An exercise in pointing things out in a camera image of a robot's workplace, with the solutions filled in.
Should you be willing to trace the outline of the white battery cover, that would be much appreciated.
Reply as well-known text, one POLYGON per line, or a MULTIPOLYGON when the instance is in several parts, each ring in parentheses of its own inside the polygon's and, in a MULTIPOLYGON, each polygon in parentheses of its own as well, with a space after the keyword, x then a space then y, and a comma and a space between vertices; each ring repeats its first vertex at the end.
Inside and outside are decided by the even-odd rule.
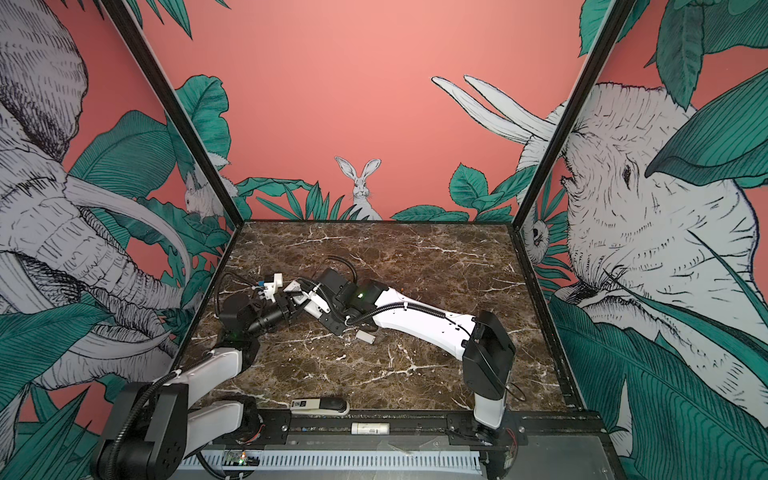
POLYGON ((373 345, 373 344, 374 344, 374 342, 375 342, 375 340, 376 340, 376 337, 375 337, 373 334, 371 334, 371 333, 368 333, 368 332, 365 332, 365 331, 362 331, 362 330, 358 330, 358 331, 356 332, 356 335, 355 335, 355 337, 356 337, 358 340, 361 340, 361 341, 363 341, 363 342, 366 342, 366 343, 368 343, 368 344, 370 344, 370 345, 373 345))

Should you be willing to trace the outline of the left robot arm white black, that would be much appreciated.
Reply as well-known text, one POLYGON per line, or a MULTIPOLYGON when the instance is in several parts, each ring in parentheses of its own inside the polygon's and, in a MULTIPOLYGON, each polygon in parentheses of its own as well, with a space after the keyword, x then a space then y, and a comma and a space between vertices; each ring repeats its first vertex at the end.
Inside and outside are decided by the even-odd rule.
POLYGON ((168 479, 182 461, 225 438, 250 446, 266 420, 255 400, 236 395, 197 409, 195 403, 247 370, 259 338, 309 304, 299 291, 237 292, 217 301, 219 341, 201 359, 152 382, 133 382, 118 395, 90 461, 95 479, 168 479))

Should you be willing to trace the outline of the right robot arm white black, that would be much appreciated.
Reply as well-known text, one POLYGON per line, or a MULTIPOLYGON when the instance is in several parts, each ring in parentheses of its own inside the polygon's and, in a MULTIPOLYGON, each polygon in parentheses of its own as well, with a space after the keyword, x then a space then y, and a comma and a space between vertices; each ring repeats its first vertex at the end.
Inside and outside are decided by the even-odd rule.
POLYGON ((459 360, 463 381, 474 394, 474 420, 490 430, 501 428, 516 348, 495 314, 449 312, 379 281, 353 283, 331 268, 316 280, 304 280, 301 290, 309 299, 306 311, 337 336, 373 324, 423 340, 459 360))

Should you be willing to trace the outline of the white remote control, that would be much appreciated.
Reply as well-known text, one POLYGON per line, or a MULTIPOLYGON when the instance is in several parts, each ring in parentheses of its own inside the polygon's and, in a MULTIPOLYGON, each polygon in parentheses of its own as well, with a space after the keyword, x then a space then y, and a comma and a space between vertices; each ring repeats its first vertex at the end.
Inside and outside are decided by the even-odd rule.
POLYGON ((283 293, 288 297, 293 312, 307 313, 315 319, 331 313, 329 303, 321 297, 318 287, 311 286, 305 291, 298 281, 292 281, 283 293))

